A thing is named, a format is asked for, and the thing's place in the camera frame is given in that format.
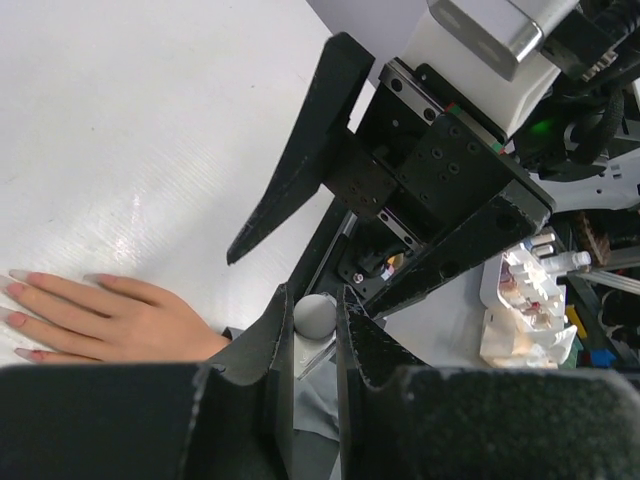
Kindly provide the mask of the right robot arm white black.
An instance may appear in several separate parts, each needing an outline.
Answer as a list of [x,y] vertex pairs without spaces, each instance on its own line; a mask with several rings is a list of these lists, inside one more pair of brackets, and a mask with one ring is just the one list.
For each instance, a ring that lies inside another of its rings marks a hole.
[[229,263],[326,188],[295,279],[351,288],[383,316],[556,212],[637,207],[637,2],[431,1],[350,129],[373,65],[351,35],[326,41]]

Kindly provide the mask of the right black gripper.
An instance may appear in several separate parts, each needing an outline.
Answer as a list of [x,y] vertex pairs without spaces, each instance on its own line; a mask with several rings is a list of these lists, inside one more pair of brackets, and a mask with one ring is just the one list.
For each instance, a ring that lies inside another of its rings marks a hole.
[[226,261],[247,255],[326,179],[356,218],[337,274],[377,318],[537,233],[555,204],[506,153],[505,136],[426,65],[388,63],[348,136],[373,63],[346,32],[326,41],[280,160]]

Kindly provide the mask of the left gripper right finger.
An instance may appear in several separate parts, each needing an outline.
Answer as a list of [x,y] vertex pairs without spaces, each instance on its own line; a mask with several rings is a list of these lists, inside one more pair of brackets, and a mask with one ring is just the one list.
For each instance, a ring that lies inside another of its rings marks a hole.
[[424,364],[337,295],[345,479],[635,479],[639,393],[597,369]]

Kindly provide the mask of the grey sleeved forearm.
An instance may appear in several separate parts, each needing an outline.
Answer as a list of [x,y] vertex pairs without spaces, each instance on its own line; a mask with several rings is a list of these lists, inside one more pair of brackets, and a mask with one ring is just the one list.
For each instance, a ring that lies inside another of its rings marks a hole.
[[335,356],[294,380],[293,478],[340,479]]

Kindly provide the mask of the clear nail polish bottle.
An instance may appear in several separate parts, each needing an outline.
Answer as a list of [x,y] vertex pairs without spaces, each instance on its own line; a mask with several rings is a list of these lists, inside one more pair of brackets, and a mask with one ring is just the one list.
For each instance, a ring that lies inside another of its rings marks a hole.
[[295,305],[294,375],[302,380],[335,350],[336,300],[329,294],[309,294]]

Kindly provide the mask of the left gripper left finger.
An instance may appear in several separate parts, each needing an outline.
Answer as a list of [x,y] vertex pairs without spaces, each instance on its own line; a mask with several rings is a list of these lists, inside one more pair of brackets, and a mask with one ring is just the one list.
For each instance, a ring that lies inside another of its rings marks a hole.
[[5,479],[288,479],[293,302],[201,363],[1,371]]

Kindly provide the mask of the person hand long nails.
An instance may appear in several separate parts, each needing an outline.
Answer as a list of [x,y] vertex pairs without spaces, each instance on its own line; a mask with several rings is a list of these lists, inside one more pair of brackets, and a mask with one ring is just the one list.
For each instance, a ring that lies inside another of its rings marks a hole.
[[230,343],[177,295],[128,277],[12,270],[1,292],[20,307],[2,322],[39,345],[16,353],[35,364],[201,362]]

